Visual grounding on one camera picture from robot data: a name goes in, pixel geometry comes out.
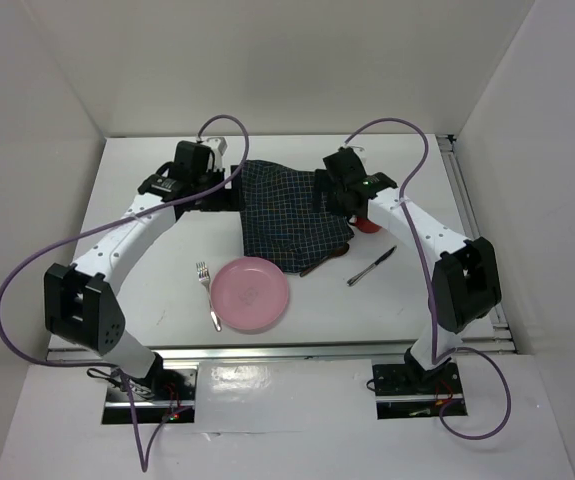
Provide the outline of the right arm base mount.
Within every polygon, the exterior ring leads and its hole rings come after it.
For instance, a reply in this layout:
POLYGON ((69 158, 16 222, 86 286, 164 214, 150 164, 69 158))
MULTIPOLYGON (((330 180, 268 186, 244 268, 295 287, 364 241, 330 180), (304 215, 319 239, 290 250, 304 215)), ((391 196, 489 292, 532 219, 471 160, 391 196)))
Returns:
POLYGON ((468 415, 455 362, 420 383, 412 381, 404 364, 374 364, 366 388, 375 396, 379 420, 438 417, 445 405, 445 416, 468 415))

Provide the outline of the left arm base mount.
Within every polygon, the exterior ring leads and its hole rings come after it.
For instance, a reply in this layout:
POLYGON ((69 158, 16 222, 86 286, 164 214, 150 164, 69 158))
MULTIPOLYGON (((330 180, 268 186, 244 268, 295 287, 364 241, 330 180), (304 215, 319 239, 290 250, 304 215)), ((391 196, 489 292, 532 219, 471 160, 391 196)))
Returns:
MULTIPOLYGON (((198 380, 196 365, 181 365, 176 370, 184 381, 167 383, 162 390, 153 393, 151 390, 130 381, 136 419, 139 424, 155 425, 168 417, 170 424, 193 423, 195 418, 195 398, 198 380)), ((101 416, 102 425, 128 425, 132 423, 128 393, 115 371, 107 373, 89 373, 91 378, 103 380, 106 394, 101 416)))

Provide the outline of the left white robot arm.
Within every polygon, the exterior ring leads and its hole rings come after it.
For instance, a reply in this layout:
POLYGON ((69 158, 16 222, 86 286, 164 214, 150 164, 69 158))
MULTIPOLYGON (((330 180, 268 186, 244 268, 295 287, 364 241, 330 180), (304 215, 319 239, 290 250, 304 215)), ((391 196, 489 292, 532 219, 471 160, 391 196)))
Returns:
POLYGON ((240 182, 183 205, 172 202, 204 192, 224 180, 223 169, 194 175, 170 162, 137 190, 127 221, 111 228, 71 265, 53 264, 44 275, 45 325, 49 332, 96 353, 128 376, 143 399, 169 398, 185 388, 182 375, 167 370, 162 357, 126 329, 117 295, 124 280, 156 240, 192 210, 238 211, 240 182))

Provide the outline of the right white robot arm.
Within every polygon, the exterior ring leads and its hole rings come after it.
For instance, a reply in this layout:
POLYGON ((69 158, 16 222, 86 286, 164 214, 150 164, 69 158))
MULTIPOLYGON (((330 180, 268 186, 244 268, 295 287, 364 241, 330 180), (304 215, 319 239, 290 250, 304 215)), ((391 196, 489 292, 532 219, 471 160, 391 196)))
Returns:
POLYGON ((495 251, 483 237, 470 239, 442 224, 383 173, 368 176, 315 172, 314 192, 326 210, 360 217, 414 249, 428 287, 429 325, 404 354, 403 379, 415 392, 436 383, 470 325, 487 317, 502 294, 495 251))

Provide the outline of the dark checkered cloth napkin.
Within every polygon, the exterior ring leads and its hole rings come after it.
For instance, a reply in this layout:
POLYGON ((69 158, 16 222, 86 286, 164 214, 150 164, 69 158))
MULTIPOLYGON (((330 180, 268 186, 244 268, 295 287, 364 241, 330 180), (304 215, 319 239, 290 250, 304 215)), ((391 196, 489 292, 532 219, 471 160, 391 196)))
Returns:
POLYGON ((248 160, 236 178, 243 253, 299 274, 349 244, 353 230, 327 210, 324 170, 301 171, 248 160))

